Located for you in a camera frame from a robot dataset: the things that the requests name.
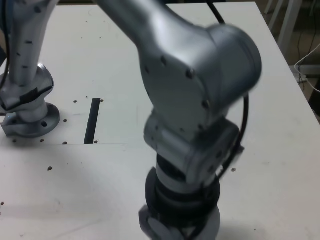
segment black cable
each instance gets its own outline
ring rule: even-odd
[[[240,134],[239,134],[237,140],[235,141],[234,147],[231,151],[229,158],[222,165],[223,169],[218,174],[218,176],[215,178],[215,181],[219,181],[224,176],[224,174],[226,173],[226,171],[230,167],[231,163],[235,159],[236,155],[238,154],[240,147],[241,147],[242,139],[244,138],[244,135],[246,132],[248,117],[249,117],[249,95],[246,95],[243,98],[243,119],[242,119]]]
[[[206,3],[208,4],[209,8],[213,12],[213,14],[216,17],[216,19],[218,20],[218,22],[220,24],[225,24],[223,17],[220,15],[218,10],[216,9],[212,0],[206,0]],[[236,155],[238,154],[240,147],[241,147],[242,139],[243,139],[245,132],[246,132],[248,117],[249,117],[249,95],[246,95],[245,97],[243,97],[243,119],[242,119],[242,126],[241,126],[241,130],[240,130],[240,134],[239,134],[237,140],[235,141],[234,147],[231,151],[229,158],[222,165],[222,167],[223,167],[222,171],[218,174],[218,176],[215,178],[214,181],[219,181],[223,177],[223,175],[226,173],[226,171],[230,167],[231,163],[235,159]]]
[[[220,24],[225,24],[225,20],[222,18],[222,16],[220,15],[218,10],[216,9],[216,7],[215,7],[214,3],[212,2],[212,0],[206,0],[206,4],[208,4],[209,8],[213,12],[213,14],[214,14],[215,18],[218,20],[218,22]]]
[[[5,85],[5,82],[7,80],[9,65],[10,65],[10,43],[9,43],[9,33],[8,33],[8,24],[7,24],[7,0],[2,0],[2,23],[3,23],[3,33],[5,38],[5,46],[6,46],[6,65],[5,65],[2,81],[0,83],[0,91]]]

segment table surface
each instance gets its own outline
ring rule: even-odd
[[[263,63],[250,95],[245,152],[221,181],[217,239],[320,239],[319,124],[256,4],[216,6],[252,37]],[[170,7],[197,25],[217,22],[205,4]],[[146,239],[138,211],[156,153],[143,140],[152,105],[136,47],[97,6],[58,6],[40,61],[55,80],[46,100],[61,122],[48,135],[16,143],[0,131],[0,238]],[[104,100],[98,144],[84,145],[92,98]],[[240,101],[228,116],[237,124],[242,107]]]

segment white wire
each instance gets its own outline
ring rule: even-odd
[[[301,74],[303,77],[305,77],[306,82],[310,85],[311,88],[313,88],[313,90],[315,90],[316,92],[320,93],[320,90],[316,89],[314,86],[312,86],[311,82],[308,80],[307,76],[302,74],[296,67],[299,63],[301,63],[303,60],[305,60],[307,57],[309,57],[315,50],[317,50],[317,48],[320,47],[320,44],[318,46],[316,46],[315,49],[313,49],[307,56],[305,56],[304,58],[302,58],[300,61],[298,61],[295,65],[294,65],[294,69]]]

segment cable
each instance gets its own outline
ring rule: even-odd
[[[302,34],[304,33],[304,31],[302,30],[301,33],[300,33],[300,36],[299,36],[299,40],[298,40],[298,61],[300,59],[300,41],[301,41],[301,37],[302,37]],[[298,81],[298,84],[302,84],[303,85],[303,89],[302,89],[302,92],[305,90],[305,83],[304,81],[302,81],[302,78],[301,78],[301,74],[299,73],[299,81]]]
[[[316,35],[317,35],[317,32],[318,32],[318,27],[317,27],[317,18],[316,18],[316,16],[317,16],[317,14],[315,14],[315,7],[312,9],[312,4],[310,5],[310,8],[309,8],[309,10],[311,11],[312,10],[312,13],[313,13],[313,25],[314,25],[314,33],[313,33],[313,37],[312,37],[312,41],[311,41],[311,44],[310,44],[310,47],[309,47],[309,51],[308,51],[308,53],[307,53],[307,56],[309,55],[309,54],[311,54],[310,53],[310,51],[311,51],[311,49],[312,49],[312,46],[313,46],[313,44],[314,44],[314,41],[315,41],[315,38],[316,38]],[[299,36],[299,40],[298,40],[298,45],[297,45],[297,49],[298,49],[298,60],[300,59],[300,41],[301,41],[301,37],[302,37],[302,34],[304,33],[304,30],[302,30],[301,31],[301,33],[300,33],[300,36]],[[302,89],[302,91],[304,91],[305,90],[305,83],[303,82],[303,80],[302,80],[302,78],[301,78],[301,70],[300,70],[300,67],[301,67],[301,65],[304,63],[304,61],[305,60],[303,60],[299,65],[298,65],[298,72],[299,72],[299,81],[298,81],[298,84],[300,85],[301,83],[303,84],[303,89]]]
[[[213,14],[216,17],[216,19],[218,20],[218,22],[220,24],[225,24],[225,20],[223,19],[223,17],[220,15],[218,10],[216,9],[214,3],[211,0],[206,0],[206,3],[209,6],[209,8],[211,9],[211,11],[213,12]],[[241,147],[242,139],[243,139],[245,132],[246,132],[248,117],[249,117],[249,95],[246,95],[243,97],[243,119],[242,119],[242,126],[241,126],[241,130],[240,130],[240,134],[239,134],[237,140],[235,141],[234,147],[231,151],[229,158],[223,164],[222,171],[215,178],[215,180],[214,180],[215,182],[219,181],[223,177],[223,175],[226,173],[226,171],[230,167],[231,163],[235,159],[236,155],[238,154],[240,147]]]
[[[222,165],[223,169],[221,170],[221,172],[218,174],[218,176],[215,178],[214,181],[219,181],[224,176],[224,174],[230,167],[231,163],[235,159],[236,155],[238,154],[241,147],[242,139],[244,138],[244,135],[247,129],[248,117],[249,117],[249,95],[246,95],[245,97],[243,97],[243,119],[242,119],[240,134],[237,140],[235,141],[234,147],[231,151],[229,158]]]
[[[301,74],[302,76],[305,77],[306,82],[311,86],[311,88],[313,88],[313,90],[315,90],[316,92],[320,93],[320,90],[318,90],[318,89],[316,89],[314,86],[312,86],[312,84],[311,84],[310,81],[307,79],[307,77],[306,77],[304,74],[302,74],[302,73],[297,69],[297,65],[298,65],[299,63],[301,63],[303,60],[305,60],[307,57],[309,57],[315,50],[317,50],[318,47],[320,47],[320,44],[319,44],[318,46],[316,46],[316,48],[313,49],[312,52],[310,52],[307,56],[305,56],[305,57],[302,58],[300,61],[298,61],[298,62],[294,65],[294,69],[295,69],[299,74]]]
[[[209,8],[213,12],[215,18],[218,20],[220,24],[225,24],[225,20],[222,18],[218,10],[216,9],[214,3],[211,0],[206,0],[206,4],[208,4]]]
[[[8,25],[7,25],[7,0],[2,0],[2,22],[3,22],[3,33],[4,33],[5,46],[6,46],[6,65],[5,65],[2,81],[0,83],[0,91],[4,87],[5,82],[7,80],[9,65],[10,65],[10,43],[9,43],[9,33],[8,33]]]

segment silver robotic arm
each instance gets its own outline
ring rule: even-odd
[[[195,26],[158,0],[96,2],[136,45],[154,106],[144,139],[157,165],[146,180],[142,230],[152,239],[215,239],[216,172],[243,136],[225,117],[260,78],[258,48],[234,26]]]
[[[53,90],[53,78],[38,64],[47,23],[59,0],[12,1],[2,0],[13,4],[13,16],[7,43],[9,73],[1,76],[0,112],[7,113],[1,126],[7,136],[35,138],[52,131],[60,121],[59,110],[44,100]],[[2,6],[5,17],[7,7]]]
[[[59,123],[58,109],[44,101],[53,79],[38,64],[57,2],[14,1],[10,73],[2,76],[0,87],[0,110],[8,113],[2,128],[8,136],[39,137]],[[195,26],[159,0],[96,2],[136,45],[154,106],[144,139],[157,152],[157,164],[146,180],[141,229],[152,239],[215,239],[220,226],[217,170],[227,169],[243,136],[226,115],[259,80],[256,45],[231,25]]]

